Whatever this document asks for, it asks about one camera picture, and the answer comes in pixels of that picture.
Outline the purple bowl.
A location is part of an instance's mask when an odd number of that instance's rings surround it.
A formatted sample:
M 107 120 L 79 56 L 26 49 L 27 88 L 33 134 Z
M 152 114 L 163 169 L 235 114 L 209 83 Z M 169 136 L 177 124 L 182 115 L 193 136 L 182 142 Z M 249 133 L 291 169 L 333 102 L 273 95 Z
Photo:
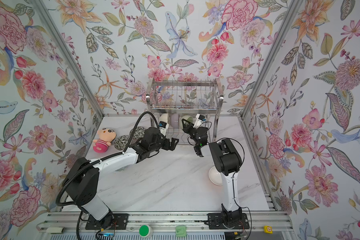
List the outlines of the purple bowl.
M 170 126 L 173 129 L 179 129 L 179 126 L 180 126 L 179 114 L 170 114 Z

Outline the cream bowl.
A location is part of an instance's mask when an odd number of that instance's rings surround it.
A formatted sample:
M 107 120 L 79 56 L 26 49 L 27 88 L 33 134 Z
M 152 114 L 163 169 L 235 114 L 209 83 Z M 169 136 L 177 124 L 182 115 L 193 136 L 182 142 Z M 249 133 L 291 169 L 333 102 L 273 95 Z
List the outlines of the cream bowl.
M 167 114 L 167 113 L 161 114 L 159 121 L 165 121 L 169 124 L 169 121 L 170 121 L 169 114 Z

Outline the orange white bowl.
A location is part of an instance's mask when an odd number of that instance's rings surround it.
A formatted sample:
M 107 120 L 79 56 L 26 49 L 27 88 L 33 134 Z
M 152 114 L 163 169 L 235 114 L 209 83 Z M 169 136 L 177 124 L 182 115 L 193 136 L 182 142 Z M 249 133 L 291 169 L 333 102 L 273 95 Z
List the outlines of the orange white bowl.
M 209 180 L 216 186 L 222 186 L 221 173 L 218 172 L 215 166 L 211 167 L 208 172 Z

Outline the green bowl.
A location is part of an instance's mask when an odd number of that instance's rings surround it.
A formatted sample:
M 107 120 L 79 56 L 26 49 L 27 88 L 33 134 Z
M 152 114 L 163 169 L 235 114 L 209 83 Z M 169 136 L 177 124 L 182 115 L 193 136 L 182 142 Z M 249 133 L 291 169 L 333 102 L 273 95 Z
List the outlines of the green bowl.
M 182 116 L 181 120 L 182 120 L 182 121 L 183 121 L 183 120 L 186 120 L 186 121 L 188 121 L 188 122 L 190 122 L 190 123 L 193 123 L 193 116 L 184 115 L 184 116 Z

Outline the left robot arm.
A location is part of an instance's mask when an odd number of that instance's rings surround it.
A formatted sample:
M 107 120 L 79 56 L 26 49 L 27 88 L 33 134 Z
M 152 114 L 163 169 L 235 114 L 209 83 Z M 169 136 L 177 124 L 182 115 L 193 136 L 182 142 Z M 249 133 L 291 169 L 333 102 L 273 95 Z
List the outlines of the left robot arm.
M 86 158 L 77 160 L 63 183 L 63 192 L 69 195 L 75 206 L 95 220 L 110 221 L 113 214 L 98 195 L 99 181 L 119 169 L 150 158 L 160 150 L 174 151 L 178 143 L 179 139 L 168 139 L 159 129 L 150 127 L 125 151 L 91 161 Z

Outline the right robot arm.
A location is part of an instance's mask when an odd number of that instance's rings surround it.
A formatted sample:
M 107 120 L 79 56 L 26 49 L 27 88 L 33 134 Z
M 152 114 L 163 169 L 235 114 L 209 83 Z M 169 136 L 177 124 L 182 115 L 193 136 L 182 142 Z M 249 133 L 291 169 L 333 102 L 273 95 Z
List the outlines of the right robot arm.
M 209 128 L 204 127 L 204 120 L 197 120 L 197 125 L 182 119 L 184 133 L 194 142 L 193 149 L 199 157 L 211 157 L 216 171 L 220 174 L 223 197 L 221 212 L 217 219 L 218 226 L 233 228 L 242 221 L 242 207 L 237 198 L 237 174 L 245 156 L 240 156 L 231 138 L 222 138 L 208 142 Z

